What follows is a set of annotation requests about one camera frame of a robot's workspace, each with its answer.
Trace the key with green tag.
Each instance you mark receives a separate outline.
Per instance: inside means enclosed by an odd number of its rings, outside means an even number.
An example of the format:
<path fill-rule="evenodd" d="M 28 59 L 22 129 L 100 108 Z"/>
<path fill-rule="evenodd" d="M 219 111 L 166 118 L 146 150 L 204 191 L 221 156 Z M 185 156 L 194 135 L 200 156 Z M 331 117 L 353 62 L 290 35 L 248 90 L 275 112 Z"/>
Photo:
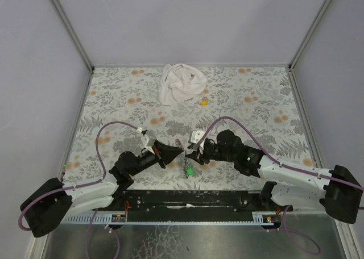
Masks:
<path fill-rule="evenodd" d="M 194 169 L 192 166 L 189 166 L 185 169 L 185 177 L 188 178 L 189 176 L 194 174 Z"/>

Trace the key with yellow tag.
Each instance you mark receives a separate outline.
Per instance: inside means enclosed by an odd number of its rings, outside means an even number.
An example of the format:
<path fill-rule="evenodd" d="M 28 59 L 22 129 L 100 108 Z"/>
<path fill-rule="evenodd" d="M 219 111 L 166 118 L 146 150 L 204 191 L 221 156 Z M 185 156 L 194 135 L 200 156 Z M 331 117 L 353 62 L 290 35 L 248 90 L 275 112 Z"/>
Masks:
<path fill-rule="evenodd" d="M 206 106 L 208 103 L 207 97 L 198 98 L 197 100 L 199 101 L 200 105 L 202 105 L 202 106 Z"/>

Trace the blue keyring holder with rings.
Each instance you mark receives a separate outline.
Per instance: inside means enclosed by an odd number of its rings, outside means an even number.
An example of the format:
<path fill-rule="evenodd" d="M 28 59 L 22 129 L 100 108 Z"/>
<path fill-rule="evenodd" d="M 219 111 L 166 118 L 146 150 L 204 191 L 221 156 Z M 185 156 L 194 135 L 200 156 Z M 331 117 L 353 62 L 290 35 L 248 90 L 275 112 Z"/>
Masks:
<path fill-rule="evenodd" d="M 182 145 L 182 143 L 181 143 L 181 141 L 179 139 L 176 139 L 175 143 L 176 143 L 176 146 L 179 147 L 182 150 L 182 152 L 180 154 L 180 163 L 181 163 L 181 166 L 183 168 L 184 173 L 186 173 L 187 168 L 188 168 L 188 161 L 187 161 L 187 158 L 185 156 L 186 155 L 185 149 L 184 149 L 184 147 L 183 147 L 183 145 Z"/>

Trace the floral patterned table mat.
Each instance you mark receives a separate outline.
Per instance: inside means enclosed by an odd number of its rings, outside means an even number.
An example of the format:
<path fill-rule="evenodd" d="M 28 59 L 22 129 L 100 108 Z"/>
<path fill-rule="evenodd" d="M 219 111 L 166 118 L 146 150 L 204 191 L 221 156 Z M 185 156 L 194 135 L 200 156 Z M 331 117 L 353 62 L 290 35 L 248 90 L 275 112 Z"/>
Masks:
<path fill-rule="evenodd" d="M 97 68 L 78 123 L 63 180 L 97 180 L 122 152 L 139 154 L 134 127 L 153 131 L 161 142 L 188 145 L 193 130 L 213 127 L 210 138 L 229 129 L 243 143 L 262 145 L 270 154 L 313 167 L 286 69 L 273 67 L 201 68 L 207 77 L 202 97 L 172 106 L 158 100 L 162 68 Z"/>

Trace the crumpled white cloth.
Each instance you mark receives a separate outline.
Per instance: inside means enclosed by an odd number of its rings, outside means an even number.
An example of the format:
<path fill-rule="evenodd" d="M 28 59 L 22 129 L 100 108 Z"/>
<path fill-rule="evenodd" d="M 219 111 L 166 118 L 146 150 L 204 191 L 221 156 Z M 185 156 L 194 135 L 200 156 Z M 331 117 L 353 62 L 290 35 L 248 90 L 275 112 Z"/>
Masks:
<path fill-rule="evenodd" d="M 186 64 L 167 64 L 159 81 L 159 102 L 170 106 L 200 95 L 206 88 L 207 78 L 197 68 Z"/>

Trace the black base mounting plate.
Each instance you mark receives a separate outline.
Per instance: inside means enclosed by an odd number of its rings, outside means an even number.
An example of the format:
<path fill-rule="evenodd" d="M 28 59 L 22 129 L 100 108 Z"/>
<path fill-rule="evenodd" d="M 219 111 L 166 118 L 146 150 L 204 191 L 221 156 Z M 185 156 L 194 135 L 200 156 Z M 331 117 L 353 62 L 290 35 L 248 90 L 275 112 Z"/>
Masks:
<path fill-rule="evenodd" d="M 126 211 L 128 222 L 251 222 L 255 212 L 285 210 L 255 191 L 126 190 L 106 212 Z"/>

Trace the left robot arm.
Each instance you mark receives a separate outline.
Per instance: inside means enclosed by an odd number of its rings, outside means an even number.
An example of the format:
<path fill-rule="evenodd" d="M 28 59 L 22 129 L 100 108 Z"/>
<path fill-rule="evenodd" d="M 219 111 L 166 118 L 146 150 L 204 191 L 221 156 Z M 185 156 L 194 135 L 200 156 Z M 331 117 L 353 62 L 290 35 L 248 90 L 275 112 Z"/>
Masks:
<path fill-rule="evenodd" d="M 143 149 L 138 156 L 130 151 L 121 153 L 103 179 L 66 186 L 51 178 L 20 205 L 18 225 L 34 237 L 42 237 L 68 217 L 97 208 L 119 208 L 135 175 L 155 164 L 165 168 L 182 151 L 155 140 L 150 150 Z"/>

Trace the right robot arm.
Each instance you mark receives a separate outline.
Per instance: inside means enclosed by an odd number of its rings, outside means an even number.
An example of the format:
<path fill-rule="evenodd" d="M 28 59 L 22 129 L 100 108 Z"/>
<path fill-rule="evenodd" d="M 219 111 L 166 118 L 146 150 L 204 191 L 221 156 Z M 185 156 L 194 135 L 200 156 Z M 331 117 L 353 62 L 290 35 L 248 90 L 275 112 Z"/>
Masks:
<path fill-rule="evenodd" d="M 330 217 L 349 224 L 357 219 L 363 187 L 340 165 L 334 169 L 308 168 L 283 162 L 261 149 L 244 145 L 230 130 L 215 140 L 203 131 L 192 131 L 187 157 L 205 165 L 213 161 L 232 163 L 245 176 L 265 180 L 259 194 L 265 207 L 290 206 L 293 210 L 325 211 Z"/>

